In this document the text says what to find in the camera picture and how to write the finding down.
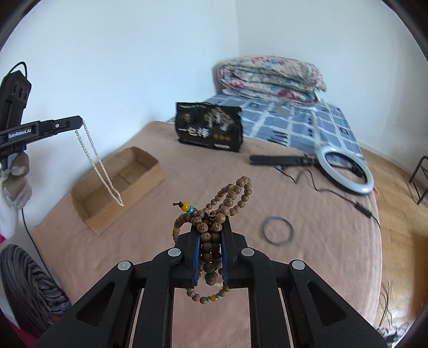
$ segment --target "black cable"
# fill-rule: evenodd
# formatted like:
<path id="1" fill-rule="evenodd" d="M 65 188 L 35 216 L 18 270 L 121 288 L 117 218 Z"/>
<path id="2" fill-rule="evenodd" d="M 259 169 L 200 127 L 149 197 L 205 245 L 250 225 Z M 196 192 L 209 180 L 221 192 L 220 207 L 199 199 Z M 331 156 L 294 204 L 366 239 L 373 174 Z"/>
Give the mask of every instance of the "black cable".
<path id="1" fill-rule="evenodd" d="M 347 201 L 347 202 L 351 203 L 351 204 L 354 206 L 354 208 L 355 208 L 355 209 L 357 209 L 360 213 L 362 213 L 362 214 L 363 214 L 363 215 L 365 215 L 366 217 L 368 217 L 368 218 L 373 218 L 373 219 L 375 220 L 375 222 L 377 223 L 377 225 L 379 226 L 379 229 L 380 229 L 380 223 L 379 223 L 378 219 L 376 219 L 376 218 L 373 216 L 373 213 L 372 213 L 368 208 L 366 208 L 365 206 L 363 206 L 360 202 L 354 202 L 354 201 L 352 201 L 351 199 L 348 199 L 348 198 L 346 198 L 346 197 L 342 196 L 341 194 L 337 193 L 336 191 L 333 191 L 333 190 L 330 190 L 330 189 L 319 189 L 319 188 L 317 188 L 317 187 L 316 187 L 316 185 L 315 185 L 315 181 L 314 181 L 314 177 L 313 177 L 313 175 L 312 175 L 312 172 L 311 172 L 309 169 L 306 169 L 306 168 L 305 168 L 305 169 L 302 169 L 302 170 L 299 172 L 299 174 L 297 174 L 296 179 L 294 179 L 291 175 L 288 175 L 288 174 L 287 174 L 286 172 L 284 172 L 282 169 L 277 168 L 277 166 L 276 166 L 276 165 L 274 165 L 273 167 L 274 167 L 277 171 L 279 171 L 279 172 L 281 172 L 282 174 L 284 174 L 286 177 L 289 177 L 291 180 L 293 180 L 293 182 L 294 182 L 296 185 L 299 183 L 299 180 L 300 180 L 300 178 L 301 178 L 302 174 L 303 174 L 305 171 L 309 172 L 309 174 L 311 175 L 311 179 L 312 179 L 312 185 L 313 185 L 313 187 L 314 187 L 315 191 L 317 191 L 317 192 L 330 192 L 330 193 L 334 193 L 336 196 L 339 196 L 339 197 L 340 197 L 340 198 L 342 198 L 343 200 L 345 200 L 345 201 Z"/>
<path id="2" fill-rule="evenodd" d="M 372 215 L 372 218 L 376 221 L 376 223 L 377 223 L 377 225 L 379 226 L 379 229 L 380 229 L 380 223 L 379 223 L 379 220 L 378 220 L 377 218 L 375 218 L 373 215 Z"/>
<path id="3" fill-rule="evenodd" d="M 30 237 L 30 239 L 31 239 L 31 241 L 32 241 L 32 243 L 33 243 L 33 245 L 34 245 L 34 248 L 36 249 L 37 254 L 38 254 L 38 255 L 39 255 L 39 257 L 40 257 L 40 260 L 41 260 L 41 261 L 42 261 L 42 263 L 43 263 L 43 266 L 45 267 L 45 269 L 46 269 L 46 271 L 48 272 L 49 276 L 51 277 L 52 281 L 56 284 L 55 279 L 54 279 L 54 277 L 52 276 L 52 274 L 49 272 L 49 268 L 46 266 L 45 261 L 43 260 L 42 255 L 40 255 L 39 249 L 37 248 L 37 245 L 36 245 L 36 243 L 34 242 L 33 237 L 31 237 L 31 235 L 30 235 L 30 231 L 28 231 L 27 224 L 25 223 L 24 209 L 23 209 L 23 208 L 21 209 L 21 215 L 22 215 L 22 222 L 24 223 L 24 227 L 25 227 L 25 230 L 27 231 L 28 237 Z"/>
<path id="4" fill-rule="evenodd" d="M 12 69 L 10 69 L 9 70 L 9 72 L 6 74 L 6 76 L 7 75 L 9 75 L 16 67 L 18 67 L 18 66 L 20 66 L 20 65 L 22 65 L 23 67 L 24 67 L 24 70 L 25 70 L 25 78 L 27 78 L 27 65 L 25 64 L 25 62 L 19 62 L 19 63 L 16 63 L 14 66 L 13 66 L 13 68 Z"/>
<path id="5" fill-rule="evenodd" d="M 307 172 L 309 172 L 309 174 L 311 175 L 312 185 L 314 186 L 315 191 L 317 191 L 317 192 L 331 192 L 331 193 L 334 193 L 335 195 L 339 196 L 340 198 L 344 199 L 345 201 L 348 201 L 349 203 L 355 204 L 355 202 L 351 201 L 350 199 L 348 199 L 348 198 L 346 198 L 346 197 L 342 196 L 341 194 L 339 194 L 339 193 L 337 193 L 337 192 L 335 192 L 335 191 L 333 191 L 333 190 L 330 190 L 330 189 L 319 189 L 319 188 L 317 188 L 317 186 L 315 185 L 315 181 L 314 181 L 314 177 L 313 177 L 313 175 L 312 175 L 312 172 L 311 172 L 309 169 L 302 169 L 302 170 L 299 172 L 299 174 L 297 174 L 296 179 L 294 179 L 291 175 L 288 175 L 288 174 L 287 174 L 286 172 L 284 172 L 282 169 L 277 168 L 275 165 L 274 165 L 273 167 L 274 167 L 277 171 L 280 171 L 280 172 L 281 172 L 281 173 L 283 173 L 285 176 L 287 176 L 287 177 L 289 177 L 291 180 L 293 180 L 293 182 L 294 182 L 296 185 L 299 183 L 300 178 L 301 178 L 301 176 L 302 176 L 303 172 L 307 171 Z"/>

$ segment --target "orange bead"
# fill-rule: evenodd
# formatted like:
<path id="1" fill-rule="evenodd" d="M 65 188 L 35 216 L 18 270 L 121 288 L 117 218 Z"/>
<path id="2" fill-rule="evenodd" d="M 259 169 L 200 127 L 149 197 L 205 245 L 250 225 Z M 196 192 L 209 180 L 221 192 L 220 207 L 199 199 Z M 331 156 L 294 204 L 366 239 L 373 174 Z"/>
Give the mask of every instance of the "orange bead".
<path id="1" fill-rule="evenodd" d="M 182 211 L 188 211 L 190 209 L 190 204 L 187 202 L 183 202 L 183 207 L 181 208 Z"/>

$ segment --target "cardboard box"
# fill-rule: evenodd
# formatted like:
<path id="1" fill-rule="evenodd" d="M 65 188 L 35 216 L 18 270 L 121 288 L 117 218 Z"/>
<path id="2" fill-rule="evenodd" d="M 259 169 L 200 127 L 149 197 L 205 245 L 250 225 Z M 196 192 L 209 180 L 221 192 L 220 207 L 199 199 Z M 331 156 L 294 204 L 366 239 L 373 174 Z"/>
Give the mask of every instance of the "cardboard box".
<path id="1" fill-rule="evenodd" d="M 73 205 L 80 218 L 100 235 L 163 180 L 159 161 L 137 147 L 108 156 L 103 164 L 113 186 L 120 192 L 124 207 L 111 197 L 94 169 L 83 175 L 71 190 Z M 100 165 L 97 169 L 104 177 Z"/>

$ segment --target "bed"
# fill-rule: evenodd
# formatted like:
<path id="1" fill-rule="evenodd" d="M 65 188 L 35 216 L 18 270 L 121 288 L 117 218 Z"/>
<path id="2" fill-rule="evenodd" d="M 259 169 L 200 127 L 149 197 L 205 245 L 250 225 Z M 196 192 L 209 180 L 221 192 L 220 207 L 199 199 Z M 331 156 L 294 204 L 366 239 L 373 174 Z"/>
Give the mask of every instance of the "bed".
<path id="1" fill-rule="evenodd" d="M 321 102 L 315 107 L 298 108 L 226 94 L 217 94 L 206 102 L 241 107 L 244 136 L 293 147 L 307 154 L 315 154 L 316 144 L 332 144 L 366 162 L 343 112 L 332 104 Z"/>
<path id="2" fill-rule="evenodd" d="M 174 126 L 163 122 L 148 124 L 123 147 L 130 146 L 140 147 L 159 160 L 165 178 L 161 184 L 101 236 L 81 221 L 69 194 L 35 229 L 47 264 L 72 303 L 118 262 L 145 262 L 173 246 L 172 225 L 180 212 L 172 202 L 186 200 L 203 207 L 219 188 L 246 175 L 252 179 L 253 194 L 243 211 L 231 218 L 233 231 L 243 234 L 249 246 L 273 260 L 304 260 L 373 323 L 382 273 L 380 231 L 375 222 L 335 195 L 316 192 L 308 177 L 294 185 L 274 168 L 249 165 L 250 154 L 293 155 L 301 151 L 252 138 L 245 138 L 239 153 L 185 145 L 177 141 Z M 335 189 L 320 172 L 314 170 L 313 175 L 319 187 Z M 378 217 L 373 193 L 357 198 L 344 195 L 358 200 Z M 278 247 L 263 238 L 261 224 L 270 216 L 283 216 L 293 224 L 291 243 Z M 210 295 L 220 287 L 203 283 L 197 290 Z M 205 347 L 207 342 L 219 347 L 249 347 L 247 301 L 247 292 L 235 289 L 224 300 L 202 306 L 188 298 L 185 290 L 177 289 L 173 347 Z M 221 334 L 206 330 L 206 318 Z"/>

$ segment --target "gray striped cloth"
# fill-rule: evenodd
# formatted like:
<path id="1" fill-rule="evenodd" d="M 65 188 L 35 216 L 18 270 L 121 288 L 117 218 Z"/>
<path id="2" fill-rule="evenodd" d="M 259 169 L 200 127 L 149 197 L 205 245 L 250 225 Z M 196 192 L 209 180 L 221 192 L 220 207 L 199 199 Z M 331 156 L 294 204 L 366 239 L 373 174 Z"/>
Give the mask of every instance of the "gray striped cloth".
<path id="1" fill-rule="evenodd" d="M 0 275 L 19 327 L 39 338 L 71 307 L 67 295 L 22 248 L 9 244 L 0 252 Z"/>

